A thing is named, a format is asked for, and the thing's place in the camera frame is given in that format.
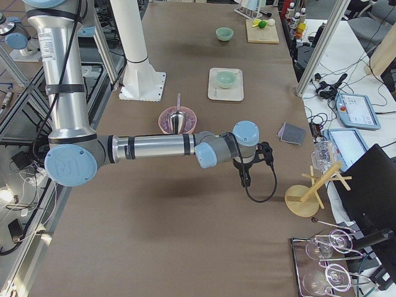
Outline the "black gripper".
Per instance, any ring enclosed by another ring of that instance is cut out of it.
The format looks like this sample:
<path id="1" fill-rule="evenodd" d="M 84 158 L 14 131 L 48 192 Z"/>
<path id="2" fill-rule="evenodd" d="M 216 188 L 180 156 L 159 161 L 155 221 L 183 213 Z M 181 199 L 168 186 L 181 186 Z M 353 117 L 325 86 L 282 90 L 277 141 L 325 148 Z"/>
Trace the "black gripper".
<path id="1" fill-rule="evenodd" d="M 233 159 L 233 165 L 239 170 L 239 177 L 241 178 L 242 187 L 249 187 L 251 185 L 251 177 L 249 175 L 249 169 L 253 164 L 264 161 L 267 166 L 273 168 L 273 149 L 268 142 L 258 143 L 255 154 L 251 161 L 243 160 L 240 163 L 236 159 Z"/>

